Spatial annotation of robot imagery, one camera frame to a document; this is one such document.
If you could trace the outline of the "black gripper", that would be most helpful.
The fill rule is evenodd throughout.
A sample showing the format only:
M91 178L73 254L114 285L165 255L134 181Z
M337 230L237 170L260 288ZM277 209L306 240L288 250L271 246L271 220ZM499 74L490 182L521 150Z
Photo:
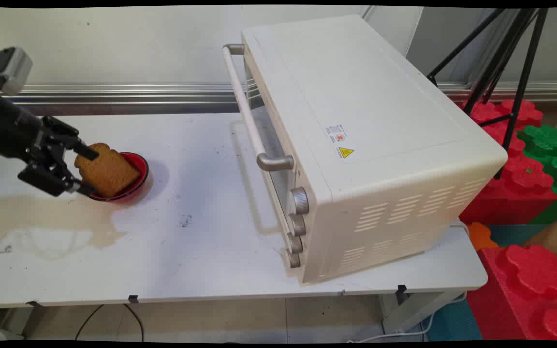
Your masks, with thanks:
M28 163L17 178L54 197L64 192L93 195L95 188L73 176L64 155L49 161L42 145L45 134L48 145L59 145L90 161L99 156L80 139L76 128L53 116L40 119L0 96L0 156Z

